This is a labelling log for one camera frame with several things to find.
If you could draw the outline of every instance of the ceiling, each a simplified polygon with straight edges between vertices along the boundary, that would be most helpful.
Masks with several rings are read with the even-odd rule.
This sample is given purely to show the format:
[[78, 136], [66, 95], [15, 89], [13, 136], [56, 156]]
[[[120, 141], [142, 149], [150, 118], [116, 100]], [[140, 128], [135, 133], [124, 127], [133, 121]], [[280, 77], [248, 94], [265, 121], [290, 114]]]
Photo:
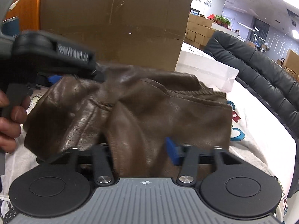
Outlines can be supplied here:
[[299, 9], [285, 3], [283, 0], [226, 0], [225, 7], [248, 13], [291, 37], [293, 37], [293, 29], [299, 31], [299, 19], [293, 19], [297, 25], [297, 27], [294, 27], [292, 18], [287, 11], [289, 9], [299, 15]]

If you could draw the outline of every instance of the orange cabinet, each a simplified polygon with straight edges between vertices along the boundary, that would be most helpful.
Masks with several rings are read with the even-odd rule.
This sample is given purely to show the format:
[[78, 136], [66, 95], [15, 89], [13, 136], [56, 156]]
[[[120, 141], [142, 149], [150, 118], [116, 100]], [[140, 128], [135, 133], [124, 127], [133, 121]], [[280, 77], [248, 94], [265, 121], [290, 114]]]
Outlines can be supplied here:
[[20, 0], [6, 15], [6, 19], [13, 17], [19, 18], [20, 31], [39, 30], [39, 0]]

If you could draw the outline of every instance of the metal screw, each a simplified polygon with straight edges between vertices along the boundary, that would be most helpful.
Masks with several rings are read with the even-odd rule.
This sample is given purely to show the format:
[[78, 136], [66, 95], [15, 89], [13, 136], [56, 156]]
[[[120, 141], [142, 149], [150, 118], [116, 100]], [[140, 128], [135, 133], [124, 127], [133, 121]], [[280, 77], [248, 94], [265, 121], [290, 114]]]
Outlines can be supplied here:
[[179, 177], [179, 181], [181, 181], [184, 184], [192, 183], [193, 180], [194, 180], [194, 178], [189, 175], [184, 175], [184, 176]]
[[97, 181], [101, 184], [108, 184], [111, 182], [111, 178], [109, 176], [100, 176], [97, 178]]

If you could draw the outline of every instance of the cardboard box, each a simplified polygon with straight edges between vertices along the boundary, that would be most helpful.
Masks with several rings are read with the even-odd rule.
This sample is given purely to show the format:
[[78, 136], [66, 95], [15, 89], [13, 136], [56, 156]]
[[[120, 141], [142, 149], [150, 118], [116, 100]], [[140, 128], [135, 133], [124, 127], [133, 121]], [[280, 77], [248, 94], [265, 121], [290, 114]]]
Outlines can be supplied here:
[[196, 32], [197, 34], [203, 35], [205, 37], [212, 37], [213, 33], [215, 32], [214, 29], [199, 24], [195, 24], [192, 22], [188, 22], [187, 29]]
[[189, 14], [189, 22], [195, 23], [195, 24], [199, 24], [208, 28], [212, 27], [213, 21], [210, 19], [206, 19], [200, 16], [196, 16], [193, 14]]
[[284, 65], [286, 68], [290, 68], [296, 74], [299, 74], [299, 55], [290, 49], [286, 55]]
[[297, 80], [298, 75], [290, 68], [286, 68], [286, 72], [289, 73], [293, 78]]
[[205, 37], [200, 34], [196, 34], [195, 42], [199, 43], [200, 45], [206, 46], [210, 37]]
[[196, 33], [191, 30], [188, 30], [186, 38], [189, 40], [195, 41], [195, 37], [196, 37]]
[[277, 59], [276, 63], [281, 66], [281, 60], [280, 59]]
[[200, 48], [200, 44], [199, 44], [199, 43], [196, 43], [196, 42], [194, 42], [194, 41], [192, 41], [192, 40], [190, 40], [190, 39], [185, 38], [185, 39], [184, 39], [184, 42], [185, 42], [186, 44], [192, 45], [193, 47], [195, 47], [195, 48], [197, 48], [197, 49]]
[[204, 48], [205, 48], [205, 45], [200, 45], [200, 47], [199, 47], [199, 49], [202, 51], [204, 50]]
[[192, 0], [41, 0], [40, 27], [99, 60], [173, 71]]

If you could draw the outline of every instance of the black circular pad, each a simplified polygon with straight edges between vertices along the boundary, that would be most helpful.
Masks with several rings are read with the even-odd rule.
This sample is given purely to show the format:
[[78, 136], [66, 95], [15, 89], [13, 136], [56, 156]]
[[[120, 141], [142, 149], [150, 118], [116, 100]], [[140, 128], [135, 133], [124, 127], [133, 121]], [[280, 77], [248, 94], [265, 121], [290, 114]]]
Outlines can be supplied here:
[[88, 180], [66, 165], [40, 165], [10, 186], [14, 208], [33, 217], [56, 217], [76, 210], [89, 197]]
[[51, 197], [60, 194], [65, 188], [65, 182], [57, 177], [43, 177], [33, 181], [30, 191], [40, 197]]
[[244, 177], [230, 179], [225, 186], [228, 192], [238, 197], [251, 197], [261, 190], [257, 181]]
[[200, 196], [214, 210], [236, 219], [274, 213], [281, 199], [277, 180], [244, 163], [224, 165], [201, 183]]

